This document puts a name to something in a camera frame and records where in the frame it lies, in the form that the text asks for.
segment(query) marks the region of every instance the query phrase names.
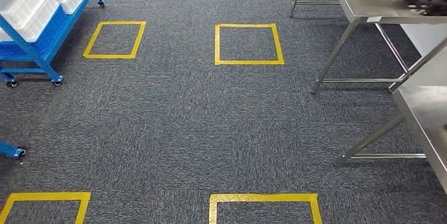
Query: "floor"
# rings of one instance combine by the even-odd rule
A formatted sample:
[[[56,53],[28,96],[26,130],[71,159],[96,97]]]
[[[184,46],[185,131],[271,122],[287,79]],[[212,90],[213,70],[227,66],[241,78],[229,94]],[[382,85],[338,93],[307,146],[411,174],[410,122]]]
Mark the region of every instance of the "floor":
[[[421,160],[336,157],[396,110],[386,85],[310,87],[347,21],[291,0],[89,3],[53,67],[2,85],[0,205],[13,192],[91,193],[85,223],[208,223],[218,193],[317,193],[323,223],[447,223],[447,197]],[[87,59],[101,21],[146,21],[135,59]],[[284,65],[215,65],[215,25],[278,29]],[[385,26],[408,63],[418,53]],[[104,26],[92,54],[130,53],[138,28]],[[221,60],[275,60],[268,28],[222,27]],[[330,76],[401,74],[374,26],[359,26]],[[403,125],[368,152],[416,152]],[[15,202],[6,223],[73,223],[80,201]],[[313,223],[308,202],[219,203],[217,223]]]

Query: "cart wheel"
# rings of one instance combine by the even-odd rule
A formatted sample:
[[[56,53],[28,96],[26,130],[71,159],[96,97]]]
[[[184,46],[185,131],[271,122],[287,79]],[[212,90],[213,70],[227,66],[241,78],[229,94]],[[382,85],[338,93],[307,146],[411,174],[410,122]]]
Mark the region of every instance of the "cart wheel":
[[[6,86],[10,87],[10,88],[15,88],[18,86],[17,82],[6,82]]]
[[[21,146],[21,147],[17,147],[18,149],[22,149],[22,151],[20,152],[20,156],[26,155],[26,148],[25,146]]]

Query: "yellow tape square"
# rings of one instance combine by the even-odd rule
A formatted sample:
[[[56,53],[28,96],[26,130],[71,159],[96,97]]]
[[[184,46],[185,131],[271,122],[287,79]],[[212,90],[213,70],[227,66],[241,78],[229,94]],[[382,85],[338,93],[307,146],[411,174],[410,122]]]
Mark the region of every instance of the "yellow tape square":
[[[235,28],[271,28],[273,32],[273,39],[275,41],[275,49],[277,60],[221,60],[220,59],[220,28],[221,27],[235,27]],[[281,44],[279,43],[278,29],[276,24],[216,24],[215,26],[215,51],[214,64],[249,64],[249,65],[284,65],[283,52],[281,51]]]
[[[137,38],[135,39],[135,43],[132,48],[132,52],[130,54],[90,54],[93,44],[98,38],[99,32],[103,25],[140,25]],[[141,38],[143,37],[145,27],[146,27],[145,21],[102,21],[96,27],[96,30],[93,33],[92,38],[90,39],[87,47],[85,48],[84,57],[92,59],[133,59],[137,55],[138,47],[140,46]]]
[[[90,200],[90,192],[25,192],[11,193],[0,213],[0,223],[5,223],[8,214],[16,201],[53,201],[53,200],[80,200],[75,224],[84,222],[85,213]]]
[[[315,193],[283,194],[212,194],[210,196],[209,224],[217,224],[217,203],[219,202],[310,202],[314,224],[322,224],[320,210]]]

